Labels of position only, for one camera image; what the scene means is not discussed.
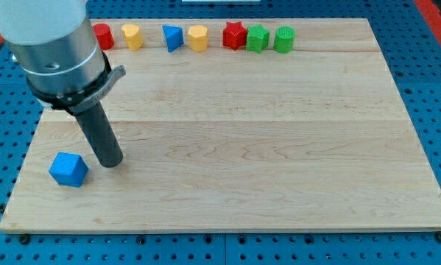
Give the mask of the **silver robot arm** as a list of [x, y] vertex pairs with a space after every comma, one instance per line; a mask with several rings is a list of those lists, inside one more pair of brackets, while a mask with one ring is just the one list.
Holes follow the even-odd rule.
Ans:
[[110, 67], [85, 0], [0, 0], [0, 34], [32, 93], [53, 109], [89, 110], [126, 73]]

